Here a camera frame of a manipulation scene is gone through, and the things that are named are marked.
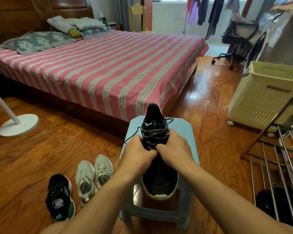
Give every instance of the bed frame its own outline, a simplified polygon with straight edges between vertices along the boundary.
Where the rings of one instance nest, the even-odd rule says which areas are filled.
[[[90,0],[0,0],[0,43],[30,31],[47,31],[49,26],[46,20],[57,15],[64,18],[94,18]],[[163,109],[164,116],[169,116],[186,83],[191,77],[195,77],[198,60],[199,58],[189,69],[184,82],[178,87],[177,93],[166,103]],[[125,138],[129,122],[63,100],[20,82],[13,80],[7,80],[7,82],[9,88],[17,89],[16,94],[23,98],[28,98],[30,95],[31,98],[37,98],[49,107],[117,137]]]

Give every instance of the left forearm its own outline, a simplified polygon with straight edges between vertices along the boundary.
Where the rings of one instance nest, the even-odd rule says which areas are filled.
[[[118,169],[61,233],[111,233],[134,179]]]

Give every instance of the wooden chair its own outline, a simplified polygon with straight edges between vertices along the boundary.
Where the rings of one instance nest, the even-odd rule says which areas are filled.
[[[131,26],[130,26],[130,31],[135,33],[135,15],[143,15],[143,26],[142,26],[142,31],[138,33],[142,34],[156,34],[157,32],[152,32],[148,31],[146,29],[146,9],[145,7],[135,4],[132,7],[129,7],[129,12],[130,12],[130,21],[131,21]]]

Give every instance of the gray curtain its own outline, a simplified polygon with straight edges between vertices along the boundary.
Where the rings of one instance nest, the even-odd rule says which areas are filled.
[[[270,9],[273,7],[273,4],[275,3],[276,0],[264,0],[261,9],[256,17],[255,22],[259,23],[260,18],[263,16],[264,13],[267,13],[270,11]]]
[[[129,7],[132,6],[131,0],[117,0],[118,19],[123,25],[124,31],[130,31]]]

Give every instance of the black office chair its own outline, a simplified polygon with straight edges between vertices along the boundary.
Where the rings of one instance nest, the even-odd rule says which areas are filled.
[[[238,26],[249,26],[253,27],[254,31],[249,35],[248,38],[241,37],[237,35],[236,29]],[[248,41],[254,37],[254,35],[257,33],[259,29],[259,25],[256,23],[244,23],[244,22],[234,22],[231,21],[230,26],[226,29],[225,32],[222,33],[222,43],[224,44],[234,44],[234,48],[231,53],[220,53],[218,57],[214,57],[213,60],[211,61],[212,64],[215,64],[216,61],[215,59],[220,59],[224,57],[231,57],[231,65],[229,67],[229,70],[233,70],[233,59],[236,57],[236,50],[238,49],[238,45],[244,44],[244,43],[249,43]]]

